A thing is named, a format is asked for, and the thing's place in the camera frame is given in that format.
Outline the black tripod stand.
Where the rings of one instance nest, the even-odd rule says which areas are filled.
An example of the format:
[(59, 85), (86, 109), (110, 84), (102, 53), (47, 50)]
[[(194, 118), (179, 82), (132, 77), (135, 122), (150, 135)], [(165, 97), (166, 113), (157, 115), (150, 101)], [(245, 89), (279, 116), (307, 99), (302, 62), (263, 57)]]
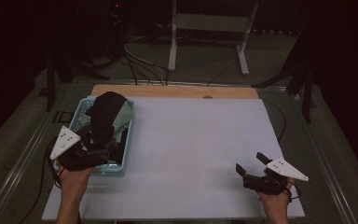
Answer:
[(253, 88), (264, 89), (282, 79), (291, 77), (292, 79), (285, 90), (289, 94), (298, 94), (301, 90), (304, 90), (302, 115), (308, 123), (311, 123), (310, 102), (313, 82), (313, 66), (317, 51), (314, 44), (314, 35), (303, 30), (296, 38), (296, 42), (287, 56), (279, 74), (253, 85)]
[(46, 62), (47, 87), (45, 88), (44, 94), (48, 98), (46, 108), (47, 111), (52, 109), (56, 101), (56, 77), (58, 77), (61, 82), (71, 83), (74, 79), (74, 75), (71, 72), (72, 67), (95, 79), (108, 80), (108, 77), (98, 74), (96, 71), (87, 67), (85, 64), (71, 58), (64, 53), (48, 51)]

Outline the person's right hand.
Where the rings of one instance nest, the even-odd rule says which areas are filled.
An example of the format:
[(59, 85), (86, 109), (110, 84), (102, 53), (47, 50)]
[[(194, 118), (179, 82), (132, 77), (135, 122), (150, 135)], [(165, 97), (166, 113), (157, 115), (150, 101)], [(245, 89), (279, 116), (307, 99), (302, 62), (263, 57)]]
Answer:
[(256, 193), (261, 200), (266, 215), (280, 214), (287, 215), (287, 207), (291, 199), (291, 193), (284, 190), (279, 195), (267, 195), (262, 192)]

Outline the black cloth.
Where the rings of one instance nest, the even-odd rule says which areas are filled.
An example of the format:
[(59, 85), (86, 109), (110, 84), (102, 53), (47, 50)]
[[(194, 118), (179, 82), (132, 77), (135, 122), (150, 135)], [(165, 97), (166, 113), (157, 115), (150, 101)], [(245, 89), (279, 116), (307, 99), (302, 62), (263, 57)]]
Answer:
[(95, 98), (89, 109), (91, 137), (100, 148), (106, 148), (113, 140), (114, 121), (127, 99), (113, 91)]

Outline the person's left hand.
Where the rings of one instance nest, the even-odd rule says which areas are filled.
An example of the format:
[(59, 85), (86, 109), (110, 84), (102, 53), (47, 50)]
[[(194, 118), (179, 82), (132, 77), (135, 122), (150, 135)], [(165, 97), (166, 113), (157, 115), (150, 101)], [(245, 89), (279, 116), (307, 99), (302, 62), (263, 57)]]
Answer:
[(62, 200), (64, 202), (80, 202), (88, 186), (92, 168), (81, 171), (68, 171), (61, 167), (59, 178), (61, 180)]

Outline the white metal stand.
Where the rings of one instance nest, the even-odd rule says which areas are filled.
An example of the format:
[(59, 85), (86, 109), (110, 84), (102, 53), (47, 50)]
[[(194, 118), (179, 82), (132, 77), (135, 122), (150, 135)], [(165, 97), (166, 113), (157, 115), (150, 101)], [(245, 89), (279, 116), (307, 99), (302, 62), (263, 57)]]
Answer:
[(248, 76), (250, 72), (245, 57), (245, 48), (253, 28), (258, 7), (259, 3), (253, 3), (250, 14), (247, 17), (188, 14), (179, 13), (177, 11), (177, 0), (172, 0), (172, 35), (168, 70), (174, 72), (176, 69), (176, 33), (178, 29), (231, 32), (243, 34), (241, 43), (236, 46), (236, 51), (241, 74), (243, 76)]

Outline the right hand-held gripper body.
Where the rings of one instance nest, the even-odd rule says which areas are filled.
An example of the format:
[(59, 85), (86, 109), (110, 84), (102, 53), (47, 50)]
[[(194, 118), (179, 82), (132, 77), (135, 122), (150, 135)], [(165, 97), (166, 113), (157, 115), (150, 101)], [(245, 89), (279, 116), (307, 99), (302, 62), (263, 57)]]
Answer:
[(279, 195), (284, 190), (288, 191), (287, 183), (289, 177), (302, 181), (309, 180), (306, 175), (284, 158), (271, 160), (266, 165), (264, 173), (264, 176), (255, 176), (248, 175), (246, 172), (246, 176), (242, 178), (243, 186), (267, 195)]

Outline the dark equipment with red light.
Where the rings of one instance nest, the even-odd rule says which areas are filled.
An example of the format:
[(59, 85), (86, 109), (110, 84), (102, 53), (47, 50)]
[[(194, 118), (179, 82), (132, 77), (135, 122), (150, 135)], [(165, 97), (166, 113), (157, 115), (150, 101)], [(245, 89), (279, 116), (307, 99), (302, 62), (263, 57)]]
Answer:
[(116, 58), (121, 53), (125, 33), (123, 0), (107, 0), (108, 44), (107, 53)]

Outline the metal floor rail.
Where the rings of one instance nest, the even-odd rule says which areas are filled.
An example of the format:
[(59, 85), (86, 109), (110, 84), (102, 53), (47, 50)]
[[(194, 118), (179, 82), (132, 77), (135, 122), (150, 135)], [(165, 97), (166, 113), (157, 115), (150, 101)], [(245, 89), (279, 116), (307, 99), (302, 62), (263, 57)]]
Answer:
[(316, 161), (322, 175), (326, 186), (328, 187), (330, 194), (333, 198), (335, 206), (340, 214), (340, 217), (344, 224), (358, 224), (358, 221), (351, 210), (351, 207), (348, 204), (348, 201), (341, 189), (340, 184), (337, 181), (337, 178), (324, 154), (324, 149), (322, 144), (317, 138), (316, 132), (312, 129), (311, 124), (308, 123), (302, 114), (302, 101), (298, 95), (290, 96), (291, 102), (294, 105), (297, 116), (299, 117), (302, 126), (305, 128), (307, 136), (311, 142), (312, 149), (316, 157)]
[(31, 92), (0, 128), (0, 216), (69, 88), (68, 83), (56, 87), (56, 99), (51, 107), (47, 106), (46, 97), (38, 91)]

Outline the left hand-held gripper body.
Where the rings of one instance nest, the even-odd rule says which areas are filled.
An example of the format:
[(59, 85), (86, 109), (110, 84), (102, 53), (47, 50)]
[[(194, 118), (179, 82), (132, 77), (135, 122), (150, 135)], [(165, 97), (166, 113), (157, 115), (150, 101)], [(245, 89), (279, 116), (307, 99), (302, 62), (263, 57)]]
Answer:
[(92, 143), (92, 151), (84, 150), (80, 130), (74, 132), (62, 126), (49, 158), (58, 161), (69, 171), (81, 171), (108, 163), (108, 151), (105, 148), (98, 148), (93, 141)]

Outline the white table board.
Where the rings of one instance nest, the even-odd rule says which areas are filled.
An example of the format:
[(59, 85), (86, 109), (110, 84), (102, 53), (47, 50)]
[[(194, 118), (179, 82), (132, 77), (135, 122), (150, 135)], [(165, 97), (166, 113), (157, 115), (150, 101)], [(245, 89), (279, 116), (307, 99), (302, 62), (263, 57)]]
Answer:
[(262, 217), (235, 166), (261, 176), (282, 155), (260, 99), (138, 97), (122, 176), (94, 176), (80, 215), (94, 220)]

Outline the light blue plastic basket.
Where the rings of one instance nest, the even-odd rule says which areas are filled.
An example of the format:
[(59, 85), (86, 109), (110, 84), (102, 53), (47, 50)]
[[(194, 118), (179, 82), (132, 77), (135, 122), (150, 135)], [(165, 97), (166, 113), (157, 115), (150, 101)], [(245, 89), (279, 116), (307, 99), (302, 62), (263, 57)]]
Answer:
[[(108, 163), (94, 167), (94, 172), (97, 174), (118, 174), (125, 166), (125, 160), (128, 151), (129, 135), (131, 134), (132, 120), (129, 127), (125, 128), (122, 133), (113, 134), (113, 139), (117, 140), (117, 147), (111, 152), (108, 152)], [(56, 169), (61, 166), (58, 161), (51, 160), (51, 167)]]

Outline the black floor bracket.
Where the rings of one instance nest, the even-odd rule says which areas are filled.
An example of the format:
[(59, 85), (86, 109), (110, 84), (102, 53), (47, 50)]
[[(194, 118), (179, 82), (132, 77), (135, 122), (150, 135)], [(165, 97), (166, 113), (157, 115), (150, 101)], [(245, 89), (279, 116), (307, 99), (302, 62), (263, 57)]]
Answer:
[(57, 111), (53, 118), (53, 123), (70, 123), (74, 113), (68, 111)]

